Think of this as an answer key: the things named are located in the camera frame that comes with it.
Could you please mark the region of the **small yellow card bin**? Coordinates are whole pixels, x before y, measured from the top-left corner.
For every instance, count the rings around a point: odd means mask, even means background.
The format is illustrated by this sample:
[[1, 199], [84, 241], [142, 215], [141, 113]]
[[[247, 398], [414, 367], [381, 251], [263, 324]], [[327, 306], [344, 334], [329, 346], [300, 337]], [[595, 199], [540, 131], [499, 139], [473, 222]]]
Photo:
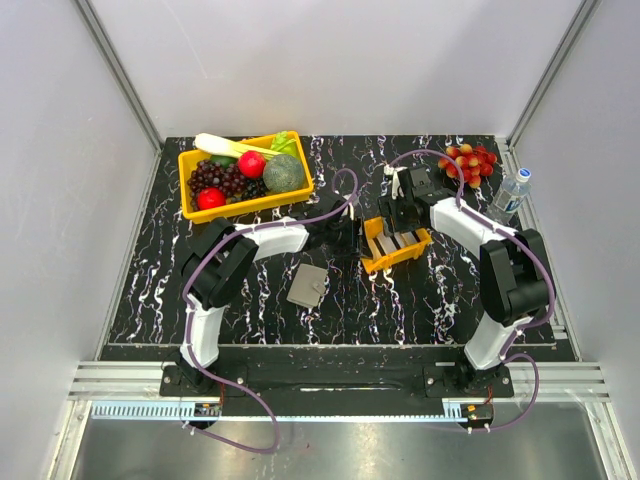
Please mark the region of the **small yellow card bin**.
[[420, 237], [420, 242], [417, 245], [399, 250], [390, 255], [381, 255], [374, 243], [374, 238], [378, 234], [384, 232], [383, 219], [381, 217], [376, 217], [366, 220], [363, 227], [368, 243], [368, 257], [361, 258], [361, 263], [368, 274], [381, 270], [388, 270], [392, 266], [401, 262], [417, 260], [424, 253], [426, 247], [432, 243], [431, 236], [426, 229], [422, 228], [416, 231], [411, 231], [416, 232]]

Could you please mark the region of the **dark grape bunch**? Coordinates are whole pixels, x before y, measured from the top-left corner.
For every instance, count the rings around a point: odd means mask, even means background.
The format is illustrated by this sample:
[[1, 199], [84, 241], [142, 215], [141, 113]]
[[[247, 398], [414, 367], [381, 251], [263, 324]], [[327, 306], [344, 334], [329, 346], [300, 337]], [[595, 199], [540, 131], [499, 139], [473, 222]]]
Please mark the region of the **dark grape bunch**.
[[268, 193], [268, 189], [262, 178], [249, 179], [246, 182], [246, 188], [241, 195], [243, 201], [253, 200], [265, 197]]

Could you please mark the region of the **purple grape bunch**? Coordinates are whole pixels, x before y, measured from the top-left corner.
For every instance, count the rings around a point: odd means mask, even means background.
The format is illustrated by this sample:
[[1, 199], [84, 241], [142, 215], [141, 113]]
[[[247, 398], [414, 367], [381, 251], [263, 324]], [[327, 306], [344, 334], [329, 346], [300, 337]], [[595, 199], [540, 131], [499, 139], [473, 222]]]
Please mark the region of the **purple grape bunch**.
[[197, 163], [196, 168], [189, 174], [187, 187], [189, 197], [195, 200], [203, 189], [215, 187], [220, 189], [227, 198], [237, 197], [243, 193], [248, 179], [239, 171], [236, 163], [226, 169], [214, 166], [209, 160]]

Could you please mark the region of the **clear water bottle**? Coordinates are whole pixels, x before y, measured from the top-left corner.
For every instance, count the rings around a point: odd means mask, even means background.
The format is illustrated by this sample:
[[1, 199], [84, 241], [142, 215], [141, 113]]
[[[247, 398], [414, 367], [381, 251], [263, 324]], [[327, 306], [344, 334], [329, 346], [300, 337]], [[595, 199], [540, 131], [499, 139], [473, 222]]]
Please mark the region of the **clear water bottle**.
[[504, 177], [492, 203], [486, 210], [491, 220], [507, 225], [531, 191], [531, 171], [520, 168]]

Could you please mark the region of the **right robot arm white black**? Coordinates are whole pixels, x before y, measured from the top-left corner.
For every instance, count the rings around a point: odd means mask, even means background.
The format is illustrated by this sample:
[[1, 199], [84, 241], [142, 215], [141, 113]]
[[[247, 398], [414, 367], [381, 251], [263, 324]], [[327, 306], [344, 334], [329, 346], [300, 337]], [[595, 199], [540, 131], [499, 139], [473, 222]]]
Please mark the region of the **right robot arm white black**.
[[453, 191], [438, 188], [426, 169], [387, 166], [390, 192], [378, 200], [387, 236], [428, 228], [450, 237], [479, 262], [483, 317], [464, 347], [455, 375], [469, 396], [491, 382], [489, 370], [506, 359], [524, 329], [549, 320], [555, 287], [539, 232], [517, 231], [472, 209]]

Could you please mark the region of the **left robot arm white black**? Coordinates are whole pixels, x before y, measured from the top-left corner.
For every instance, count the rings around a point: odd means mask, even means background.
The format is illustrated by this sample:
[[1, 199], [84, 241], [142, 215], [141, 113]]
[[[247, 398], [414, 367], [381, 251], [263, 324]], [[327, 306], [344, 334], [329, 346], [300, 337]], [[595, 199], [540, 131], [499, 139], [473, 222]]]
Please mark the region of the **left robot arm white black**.
[[182, 383], [193, 394], [213, 390], [219, 334], [228, 304], [244, 286], [252, 265], [265, 258], [327, 246], [335, 257], [366, 252], [364, 221], [349, 200], [331, 193], [292, 216], [259, 224], [217, 218], [195, 241], [184, 262], [182, 297], [187, 320], [180, 354], [188, 364]]

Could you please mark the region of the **green lettuce leaf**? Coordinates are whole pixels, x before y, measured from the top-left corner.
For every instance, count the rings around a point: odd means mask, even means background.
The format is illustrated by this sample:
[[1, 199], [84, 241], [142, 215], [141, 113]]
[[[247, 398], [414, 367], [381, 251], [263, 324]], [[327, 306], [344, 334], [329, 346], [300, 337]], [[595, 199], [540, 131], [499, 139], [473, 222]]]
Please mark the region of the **green lettuce leaf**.
[[288, 154], [298, 157], [296, 139], [290, 136], [287, 131], [281, 131], [275, 134], [272, 139], [270, 149], [280, 154]]

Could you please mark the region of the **red apple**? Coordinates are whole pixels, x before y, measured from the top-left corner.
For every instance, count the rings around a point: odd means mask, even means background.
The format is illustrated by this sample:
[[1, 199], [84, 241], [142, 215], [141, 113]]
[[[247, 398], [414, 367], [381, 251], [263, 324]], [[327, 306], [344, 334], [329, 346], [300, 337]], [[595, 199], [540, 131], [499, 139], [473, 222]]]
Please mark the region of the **red apple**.
[[203, 189], [197, 196], [197, 206], [199, 210], [210, 210], [226, 205], [227, 197], [218, 188], [210, 187]]

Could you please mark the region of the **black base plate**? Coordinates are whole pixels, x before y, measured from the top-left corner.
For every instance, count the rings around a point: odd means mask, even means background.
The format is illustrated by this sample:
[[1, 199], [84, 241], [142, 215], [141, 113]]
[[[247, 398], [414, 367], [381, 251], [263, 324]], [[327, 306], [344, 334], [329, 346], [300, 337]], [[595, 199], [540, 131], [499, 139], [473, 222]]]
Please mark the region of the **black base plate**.
[[173, 354], [162, 365], [163, 397], [219, 398], [227, 416], [261, 416], [265, 401], [288, 417], [409, 417], [440, 414], [445, 399], [484, 401], [514, 395], [506, 367], [464, 386], [463, 350], [439, 346], [223, 346], [210, 372], [236, 382], [221, 386]]

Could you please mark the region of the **red pomegranate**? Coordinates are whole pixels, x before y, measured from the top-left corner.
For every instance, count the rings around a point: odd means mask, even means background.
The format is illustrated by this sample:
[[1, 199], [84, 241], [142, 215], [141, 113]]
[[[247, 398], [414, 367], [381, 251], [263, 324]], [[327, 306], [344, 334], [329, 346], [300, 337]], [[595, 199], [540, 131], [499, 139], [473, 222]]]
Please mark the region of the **red pomegranate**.
[[237, 166], [239, 171], [245, 177], [258, 179], [263, 175], [266, 166], [266, 159], [263, 154], [254, 150], [249, 150], [239, 157]]

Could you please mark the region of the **white green leek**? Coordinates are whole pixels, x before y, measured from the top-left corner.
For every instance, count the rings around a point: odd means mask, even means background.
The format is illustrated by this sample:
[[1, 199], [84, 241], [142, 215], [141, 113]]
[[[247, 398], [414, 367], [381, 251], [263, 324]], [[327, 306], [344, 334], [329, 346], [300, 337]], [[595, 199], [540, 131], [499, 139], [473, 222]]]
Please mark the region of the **white green leek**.
[[229, 139], [207, 133], [200, 133], [196, 135], [194, 138], [194, 146], [197, 149], [212, 155], [221, 155], [233, 158], [240, 158], [248, 151], [258, 152], [266, 158], [278, 155], [278, 152], [274, 150], [231, 141]]

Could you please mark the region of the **green avocado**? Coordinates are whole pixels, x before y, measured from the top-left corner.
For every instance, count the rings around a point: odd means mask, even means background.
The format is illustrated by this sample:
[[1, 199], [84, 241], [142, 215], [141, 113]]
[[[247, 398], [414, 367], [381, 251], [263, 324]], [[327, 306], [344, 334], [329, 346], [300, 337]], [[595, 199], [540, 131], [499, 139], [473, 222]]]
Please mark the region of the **green avocado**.
[[211, 164], [213, 164], [216, 167], [226, 169], [229, 166], [235, 164], [237, 162], [237, 159], [234, 157], [223, 156], [223, 155], [212, 155], [209, 158], [209, 161]]

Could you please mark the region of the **green melon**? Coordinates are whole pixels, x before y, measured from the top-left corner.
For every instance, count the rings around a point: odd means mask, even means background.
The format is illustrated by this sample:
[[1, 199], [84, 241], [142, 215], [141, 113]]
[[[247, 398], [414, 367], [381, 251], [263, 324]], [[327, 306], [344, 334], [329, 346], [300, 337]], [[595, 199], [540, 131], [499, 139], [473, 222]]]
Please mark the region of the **green melon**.
[[267, 161], [262, 179], [267, 189], [274, 193], [286, 193], [304, 185], [305, 171], [301, 161], [289, 154], [279, 154]]

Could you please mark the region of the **red lychee bunch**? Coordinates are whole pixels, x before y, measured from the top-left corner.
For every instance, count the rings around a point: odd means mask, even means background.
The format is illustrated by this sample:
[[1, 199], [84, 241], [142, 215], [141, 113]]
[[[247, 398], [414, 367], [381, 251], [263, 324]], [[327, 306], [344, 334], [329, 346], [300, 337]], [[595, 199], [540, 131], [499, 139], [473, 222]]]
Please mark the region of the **red lychee bunch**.
[[471, 189], [479, 189], [494, 174], [498, 156], [483, 145], [464, 143], [459, 146], [448, 146], [445, 154], [455, 161], [461, 169], [464, 185]]

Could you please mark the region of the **large yellow fruit bin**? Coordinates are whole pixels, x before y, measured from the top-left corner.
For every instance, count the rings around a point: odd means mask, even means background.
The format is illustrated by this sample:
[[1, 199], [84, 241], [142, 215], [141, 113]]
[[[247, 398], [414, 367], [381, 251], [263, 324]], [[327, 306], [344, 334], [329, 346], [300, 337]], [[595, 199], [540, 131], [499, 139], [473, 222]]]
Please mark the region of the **large yellow fruit bin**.
[[296, 155], [299, 157], [304, 169], [305, 180], [300, 189], [285, 193], [269, 193], [261, 198], [230, 203], [225, 206], [209, 210], [196, 211], [192, 208], [190, 188], [187, 185], [187, 181], [191, 176], [191, 172], [195, 170], [197, 164], [202, 160], [208, 159], [210, 154], [198, 149], [180, 153], [177, 164], [179, 168], [180, 201], [183, 216], [194, 224], [202, 224], [210, 222], [218, 217], [236, 217], [247, 213], [308, 200], [314, 192], [314, 181], [310, 173], [308, 162], [305, 158], [300, 136], [296, 131], [289, 130], [286, 131], [286, 138], [293, 141], [293, 145], [296, 147], [297, 151]]

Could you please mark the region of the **stack of credit cards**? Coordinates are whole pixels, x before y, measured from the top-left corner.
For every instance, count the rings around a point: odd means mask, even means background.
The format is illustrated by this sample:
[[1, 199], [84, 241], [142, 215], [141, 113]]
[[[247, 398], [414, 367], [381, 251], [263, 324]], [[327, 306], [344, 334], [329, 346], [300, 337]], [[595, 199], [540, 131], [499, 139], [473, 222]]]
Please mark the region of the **stack of credit cards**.
[[374, 238], [374, 243], [381, 255], [390, 255], [399, 250], [417, 245], [420, 237], [416, 232], [394, 233], [387, 236], [384, 232]]

